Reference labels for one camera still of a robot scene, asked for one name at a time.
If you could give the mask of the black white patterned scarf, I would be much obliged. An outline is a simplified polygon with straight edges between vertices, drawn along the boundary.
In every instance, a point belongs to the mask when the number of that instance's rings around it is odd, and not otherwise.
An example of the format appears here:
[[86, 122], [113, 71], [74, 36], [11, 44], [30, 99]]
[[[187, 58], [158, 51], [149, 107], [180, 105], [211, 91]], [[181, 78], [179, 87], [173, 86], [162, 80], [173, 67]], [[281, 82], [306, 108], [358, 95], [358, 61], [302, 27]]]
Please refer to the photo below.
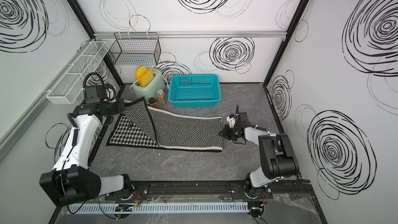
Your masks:
[[221, 117], [193, 117], [150, 107], [144, 98], [125, 102], [108, 146], [222, 152]]

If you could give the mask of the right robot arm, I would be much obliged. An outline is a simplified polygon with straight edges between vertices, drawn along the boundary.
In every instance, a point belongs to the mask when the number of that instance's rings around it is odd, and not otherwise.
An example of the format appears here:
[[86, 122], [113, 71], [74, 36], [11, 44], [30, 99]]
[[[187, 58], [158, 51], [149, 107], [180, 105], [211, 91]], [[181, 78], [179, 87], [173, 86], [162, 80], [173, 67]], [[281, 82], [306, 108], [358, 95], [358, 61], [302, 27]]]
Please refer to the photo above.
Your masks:
[[246, 113], [235, 113], [227, 117], [227, 124], [220, 132], [227, 140], [243, 139], [259, 147], [260, 167], [245, 179], [246, 188], [265, 187], [282, 178], [296, 176], [300, 166], [287, 134], [271, 133], [266, 128], [249, 122]]

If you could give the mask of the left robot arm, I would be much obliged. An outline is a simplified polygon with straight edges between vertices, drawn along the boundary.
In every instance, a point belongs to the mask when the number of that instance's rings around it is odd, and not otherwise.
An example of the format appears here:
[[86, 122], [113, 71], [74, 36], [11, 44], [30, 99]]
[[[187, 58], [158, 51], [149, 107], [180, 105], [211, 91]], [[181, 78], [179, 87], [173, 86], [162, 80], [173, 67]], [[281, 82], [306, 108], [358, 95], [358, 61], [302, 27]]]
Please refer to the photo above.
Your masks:
[[95, 199], [113, 192], [134, 189], [128, 175], [100, 177], [89, 171], [89, 154], [95, 131], [103, 117], [113, 117], [125, 111], [123, 99], [110, 98], [106, 92], [113, 89], [103, 81], [99, 85], [87, 86], [90, 77], [101, 79], [96, 72], [83, 80], [85, 102], [67, 114], [71, 134], [51, 172], [41, 175], [39, 184], [56, 206]]

